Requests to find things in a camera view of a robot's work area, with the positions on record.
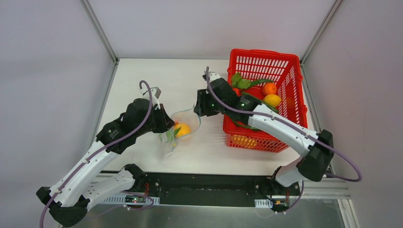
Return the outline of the clear zip top bag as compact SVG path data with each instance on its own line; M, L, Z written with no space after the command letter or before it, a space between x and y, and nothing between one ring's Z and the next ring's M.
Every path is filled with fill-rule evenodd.
M173 154L179 147L188 145L193 135L200 128L201 118L194 112L194 109L195 105L189 109L173 113L171 119L174 120L174 126L165 133L158 134L163 158Z

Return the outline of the yellow orange with leaf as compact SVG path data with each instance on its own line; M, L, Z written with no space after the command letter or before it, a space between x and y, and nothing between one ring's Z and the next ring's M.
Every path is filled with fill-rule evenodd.
M174 127L174 136L175 138L181 138L188 134L191 134L192 130L189 125L185 123L179 123L176 127Z

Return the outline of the green lime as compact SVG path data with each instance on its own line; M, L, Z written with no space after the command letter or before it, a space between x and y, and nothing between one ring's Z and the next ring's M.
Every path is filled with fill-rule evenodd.
M164 143L172 143L175 141L175 136L172 132L167 131L162 134L161 136L161 141Z

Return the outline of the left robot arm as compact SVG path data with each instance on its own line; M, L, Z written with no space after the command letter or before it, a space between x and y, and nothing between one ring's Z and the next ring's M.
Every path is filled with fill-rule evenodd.
M38 189L36 195L45 204L39 226L44 226L45 214L49 212L59 224L72 227L104 199L125 190L144 190L146 174L136 164L125 165L107 180L91 182L106 165L134 145L138 137L149 132L165 133L174 124L162 104L135 99L117 119L104 125L84 157L62 180Z

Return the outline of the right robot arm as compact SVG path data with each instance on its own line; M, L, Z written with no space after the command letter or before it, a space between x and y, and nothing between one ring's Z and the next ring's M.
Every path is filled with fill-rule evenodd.
M322 180L334 154L331 133L320 133L279 115L252 95L238 96L223 78L208 80L208 87L197 91L194 112L198 116L224 114L235 122L257 128L279 139L299 154L299 158L279 167L272 175L270 190L283 194L303 179Z

